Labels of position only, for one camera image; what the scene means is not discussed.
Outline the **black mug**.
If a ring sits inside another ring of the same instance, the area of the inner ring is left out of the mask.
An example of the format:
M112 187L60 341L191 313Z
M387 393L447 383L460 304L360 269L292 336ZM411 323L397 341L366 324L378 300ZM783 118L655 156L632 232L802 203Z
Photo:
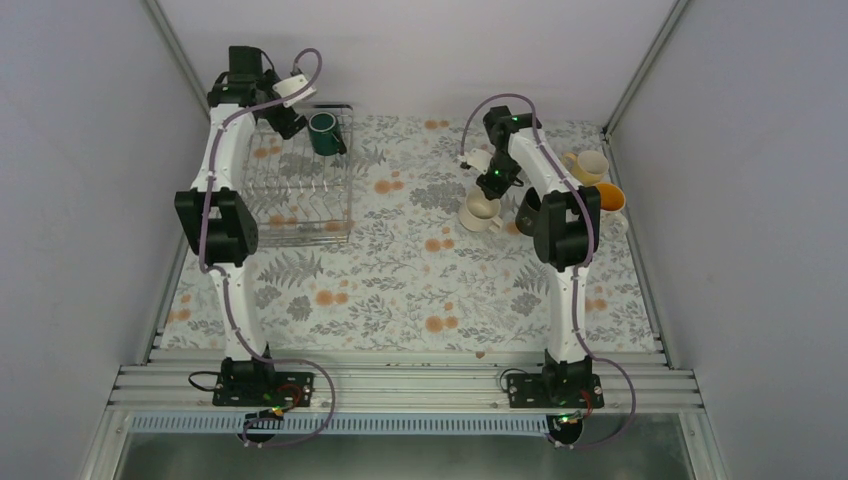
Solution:
M541 198L535 188L529 188L517 210L515 226L518 231L528 237L533 237L541 209Z

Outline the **iridescent floral mug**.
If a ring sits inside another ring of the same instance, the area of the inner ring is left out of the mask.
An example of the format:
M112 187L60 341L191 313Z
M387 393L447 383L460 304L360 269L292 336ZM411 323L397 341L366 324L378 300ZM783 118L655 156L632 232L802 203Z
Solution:
M601 236L605 240L619 240L626 237L629 220L624 214L626 195L616 185L600 182L595 185L601 201Z

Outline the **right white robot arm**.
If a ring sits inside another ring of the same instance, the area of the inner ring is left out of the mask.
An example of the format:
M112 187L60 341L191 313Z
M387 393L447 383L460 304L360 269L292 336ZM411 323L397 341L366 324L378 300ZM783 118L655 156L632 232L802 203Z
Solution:
M477 185L487 199L501 198L523 173L539 197L533 246L550 274L550 329L541 391L565 407L591 386L592 355L581 329L589 264L599 244L600 194L574 179L557 160L532 113L496 106L483 117L494 153L478 169Z

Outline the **beige cream mug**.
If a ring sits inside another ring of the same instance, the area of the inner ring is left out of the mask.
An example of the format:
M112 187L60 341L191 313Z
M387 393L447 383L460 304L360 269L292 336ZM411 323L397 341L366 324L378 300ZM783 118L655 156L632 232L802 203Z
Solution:
M459 212L460 224L471 232L499 232L503 226L502 204L499 199L488 199L479 187L466 195Z

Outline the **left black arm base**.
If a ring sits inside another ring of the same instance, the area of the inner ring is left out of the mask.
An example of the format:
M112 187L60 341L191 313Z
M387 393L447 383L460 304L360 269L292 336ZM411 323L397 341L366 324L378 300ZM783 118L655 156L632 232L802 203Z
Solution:
M277 371L268 362L225 358L213 389L212 404L287 410L308 407L315 375Z

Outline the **yellow mug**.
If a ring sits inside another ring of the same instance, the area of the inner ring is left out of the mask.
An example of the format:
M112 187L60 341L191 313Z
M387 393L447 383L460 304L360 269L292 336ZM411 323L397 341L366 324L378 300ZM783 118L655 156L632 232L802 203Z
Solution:
M563 165L568 172L584 186L600 183L609 171L609 160L596 150L584 150L579 154L565 153Z

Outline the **teal green mug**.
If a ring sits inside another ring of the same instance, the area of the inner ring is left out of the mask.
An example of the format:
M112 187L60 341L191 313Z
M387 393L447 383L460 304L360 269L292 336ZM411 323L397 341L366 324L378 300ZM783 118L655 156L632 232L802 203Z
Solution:
M339 119L329 112L317 112L308 119L309 138L313 152L320 156L345 155L344 142Z

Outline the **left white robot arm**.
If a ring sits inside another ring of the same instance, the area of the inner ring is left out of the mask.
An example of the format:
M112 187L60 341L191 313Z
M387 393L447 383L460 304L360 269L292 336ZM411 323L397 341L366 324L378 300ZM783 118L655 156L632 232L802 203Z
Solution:
M303 115L282 102L274 86L281 78L268 55L253 46L232 46L229 67L207 94L209 137L190 188L174 206L199 268L215 285L224 316L222 374L240 378L239 392L255 405L278 391L268 343L257 318L248 259L256 253L259 230L241 195L243 163L257 124L266 121L288 140L306 125Z

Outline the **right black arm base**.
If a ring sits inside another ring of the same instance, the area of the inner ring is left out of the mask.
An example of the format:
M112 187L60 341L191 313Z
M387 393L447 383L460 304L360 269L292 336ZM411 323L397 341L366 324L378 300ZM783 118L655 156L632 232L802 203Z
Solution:
M510 368L501 373L499 382L513 409L605 406L600 377L593 372L593 360L588 355L566 362L556 361L545 352L539 373Z

